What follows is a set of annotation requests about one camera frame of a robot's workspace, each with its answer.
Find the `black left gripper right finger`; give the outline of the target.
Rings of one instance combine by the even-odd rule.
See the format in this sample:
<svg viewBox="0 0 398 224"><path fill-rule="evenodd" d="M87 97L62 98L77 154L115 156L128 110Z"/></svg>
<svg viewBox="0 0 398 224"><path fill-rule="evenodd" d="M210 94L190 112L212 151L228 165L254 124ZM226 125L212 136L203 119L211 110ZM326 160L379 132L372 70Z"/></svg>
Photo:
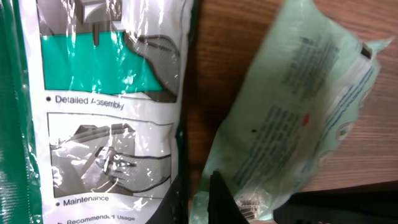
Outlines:
<svg viewBox="0 0 398 224"><path fill-rule="evenodd" d="M216 170L210 176L207 211L209 224L249 224L239 211L222 175Z"/></svg>

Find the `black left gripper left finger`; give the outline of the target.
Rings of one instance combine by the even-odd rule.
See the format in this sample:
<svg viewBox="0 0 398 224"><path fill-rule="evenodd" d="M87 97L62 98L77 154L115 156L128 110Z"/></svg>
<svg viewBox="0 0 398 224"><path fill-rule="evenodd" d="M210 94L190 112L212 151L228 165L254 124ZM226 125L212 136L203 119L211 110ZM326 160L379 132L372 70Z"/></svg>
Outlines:
<svg viewBox="0 0 398 224"><path fill-rule="evenodd" d="M187 190L179 175L146 224L187 224Z"/></svg>

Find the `green sponge package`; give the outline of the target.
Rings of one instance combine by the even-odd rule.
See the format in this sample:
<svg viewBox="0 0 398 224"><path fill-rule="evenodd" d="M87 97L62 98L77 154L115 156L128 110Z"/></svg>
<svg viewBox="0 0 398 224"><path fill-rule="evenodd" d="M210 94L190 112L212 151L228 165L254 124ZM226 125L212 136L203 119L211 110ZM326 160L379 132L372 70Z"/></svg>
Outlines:
<svg viewBox="0 0 398 224"><path fill-rule="evenodd" d="M1 222L146 224L187 183L198 2L1 2Z"/></svg>

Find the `teal wipes packet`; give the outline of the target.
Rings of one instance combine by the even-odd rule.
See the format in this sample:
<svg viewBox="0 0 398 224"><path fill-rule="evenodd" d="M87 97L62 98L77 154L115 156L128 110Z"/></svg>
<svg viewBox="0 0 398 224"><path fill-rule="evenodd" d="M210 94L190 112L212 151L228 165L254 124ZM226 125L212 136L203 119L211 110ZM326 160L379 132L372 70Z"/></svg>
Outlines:
<svg viewBox="0 0 398 224"><path fill-rule="evenodd" d="M248 222L267 221L349 135L389 40L360 41L312 0L287 0L218 128L190 223L208 223L219 172Z"/></svg>

